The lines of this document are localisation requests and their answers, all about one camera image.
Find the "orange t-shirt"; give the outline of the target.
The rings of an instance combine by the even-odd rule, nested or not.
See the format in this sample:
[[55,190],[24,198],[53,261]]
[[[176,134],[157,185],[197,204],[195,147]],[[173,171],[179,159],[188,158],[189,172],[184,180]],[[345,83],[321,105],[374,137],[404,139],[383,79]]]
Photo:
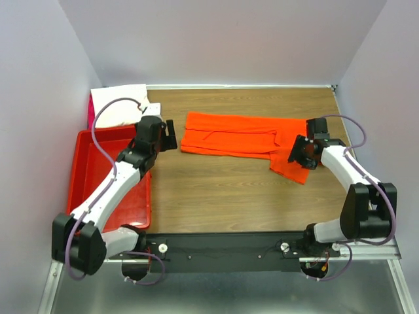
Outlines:
[[288,157],[298,135],[306,135],[306,121],[189,112],[182,152],[268,160],[270,170],[299,184],[309,171]]

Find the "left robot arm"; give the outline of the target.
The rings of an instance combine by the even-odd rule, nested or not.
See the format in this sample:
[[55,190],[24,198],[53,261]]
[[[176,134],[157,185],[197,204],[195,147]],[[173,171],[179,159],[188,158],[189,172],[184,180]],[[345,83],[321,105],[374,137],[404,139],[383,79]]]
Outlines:
[[122,225],[103,229],[119,203],[154,166],[158,154],[177,149],[173,120],[144,116],[135,124],[136,134],[116,158],[99,186],[70,214],[59,214],[52,223],[52,258],[61,262],[76,281],[95,274],[104,260],[119,253],[140,251],[140,229]]

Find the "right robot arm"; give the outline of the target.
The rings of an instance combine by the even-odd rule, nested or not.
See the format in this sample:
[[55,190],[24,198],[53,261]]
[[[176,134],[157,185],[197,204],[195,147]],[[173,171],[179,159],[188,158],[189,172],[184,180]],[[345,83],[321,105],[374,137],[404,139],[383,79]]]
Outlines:
[[298,249],[316,254],[335,243],[360,241],[384,245],[396,229],[397,189],[372,176],[351,155],[351,147],[329,135],[326,117],[306,121],[306,135],[298,135],[288,157],[305,169],[328,168],[346,191],[340,216],[328,222],[309,224]]

